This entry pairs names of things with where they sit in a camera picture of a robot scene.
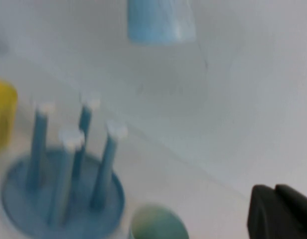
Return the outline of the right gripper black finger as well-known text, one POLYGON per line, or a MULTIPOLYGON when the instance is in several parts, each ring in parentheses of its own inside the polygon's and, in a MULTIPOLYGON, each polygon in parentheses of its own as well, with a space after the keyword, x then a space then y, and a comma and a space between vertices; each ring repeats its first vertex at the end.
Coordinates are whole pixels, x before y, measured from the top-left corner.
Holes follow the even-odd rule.
POLYGON ((251 239, 307 239, 307 197, 286 184, 253 186, 247 229, 251 239))

